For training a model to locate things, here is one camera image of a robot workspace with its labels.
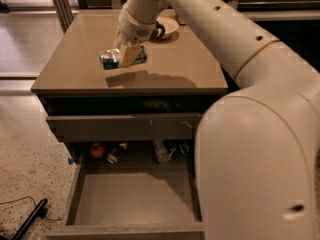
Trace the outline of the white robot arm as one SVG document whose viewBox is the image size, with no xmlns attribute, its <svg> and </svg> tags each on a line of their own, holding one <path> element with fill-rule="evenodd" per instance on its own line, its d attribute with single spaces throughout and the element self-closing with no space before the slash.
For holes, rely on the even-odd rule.
<svg viewBox="0 0 320 240">
<path fill-rule="evenodd" d="M 127 0 L 116 45 L 133 63 L 172 7 L 239 89 L 198 126 L 195 172 L 206 240 L 317 240 L 320 74 L 222 0 Z"/>
</svg>

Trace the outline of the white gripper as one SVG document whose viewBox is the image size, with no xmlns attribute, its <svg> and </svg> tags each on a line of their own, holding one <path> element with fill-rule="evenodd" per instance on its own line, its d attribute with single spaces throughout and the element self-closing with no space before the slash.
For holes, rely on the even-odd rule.
<svg viewBox="0 0 320 240">
<path fill-rule="evenodd" d="M 148 41 L 156 29 L 156 20 L 163 8 L 147 6 L 134 6 L 125 3 L 119 16 L 113 48 L 120 47 L 119 66 L 127 68 L 132 66 L 141 52 L 138 46 Z"/>
</svg>

